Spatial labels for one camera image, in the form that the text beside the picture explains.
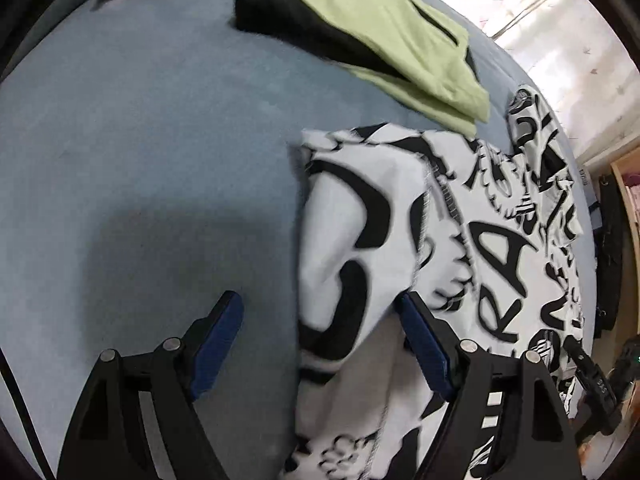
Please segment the white floral curtain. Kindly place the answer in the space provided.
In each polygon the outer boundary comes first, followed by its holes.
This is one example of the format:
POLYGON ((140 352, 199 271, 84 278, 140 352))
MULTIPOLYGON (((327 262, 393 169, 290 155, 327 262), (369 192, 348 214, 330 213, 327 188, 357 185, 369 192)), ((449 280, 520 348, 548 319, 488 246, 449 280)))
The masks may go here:
POLYGON ((588 0, 442 0, 532 77, 584 162, 639 144, 639 72, 588 0))

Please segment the black white graffiti print garment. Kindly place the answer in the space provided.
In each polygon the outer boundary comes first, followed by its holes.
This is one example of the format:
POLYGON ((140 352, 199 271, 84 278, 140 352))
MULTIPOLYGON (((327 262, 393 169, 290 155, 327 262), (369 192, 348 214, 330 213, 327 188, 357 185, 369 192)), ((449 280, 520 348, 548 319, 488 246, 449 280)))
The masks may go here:
POLYGON ((506 112, 513 150, 394 124, 303 134, 300 369, 285 479, 408 479, 446 402, 394 311, 415 292, 456 335, 537 352, 563 402, 582 336, 582 235, 559 123, 533 88, 506 112))

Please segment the wooden shelf unit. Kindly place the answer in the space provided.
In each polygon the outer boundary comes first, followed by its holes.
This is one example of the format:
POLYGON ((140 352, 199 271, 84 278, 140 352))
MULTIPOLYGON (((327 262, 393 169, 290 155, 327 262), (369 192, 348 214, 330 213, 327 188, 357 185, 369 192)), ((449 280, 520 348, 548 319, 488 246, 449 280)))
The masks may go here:
POLYGON ((580 167, 596 244, 593 359, 614 364, 639 333, 639 149, 580 167))

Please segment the green and black folded garment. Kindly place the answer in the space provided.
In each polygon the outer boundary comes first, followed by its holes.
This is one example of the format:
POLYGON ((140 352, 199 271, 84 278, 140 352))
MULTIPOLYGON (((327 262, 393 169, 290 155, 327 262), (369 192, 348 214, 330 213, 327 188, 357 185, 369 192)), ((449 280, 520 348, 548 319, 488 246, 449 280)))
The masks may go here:
POLYGON ((341 65, 450 130, 488 122, 468 31, 423 0, 235 0, 234 13, 237 29, 341 65))

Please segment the blue-grey bed cover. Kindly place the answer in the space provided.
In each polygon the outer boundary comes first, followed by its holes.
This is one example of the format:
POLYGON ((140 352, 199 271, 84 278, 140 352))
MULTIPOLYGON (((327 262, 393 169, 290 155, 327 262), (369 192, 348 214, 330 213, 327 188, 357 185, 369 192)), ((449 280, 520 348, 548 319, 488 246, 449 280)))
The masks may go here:
MULTIPOLYGON (((242 324, 194 410, 224 479, 285 479, 296 443, 304 132, 394 124, 511 153, 514 94, 540 94, 465 18, 423 1, 469 33, 490 102, 475 136, 341 65, 237 29, 235 0, 90 0, 2 82, 1 356, 56 474, 100 354, 151 352, 232 290, 242 324)), ((592 243, 559 128, 582 226, 583 304, 592 243)))

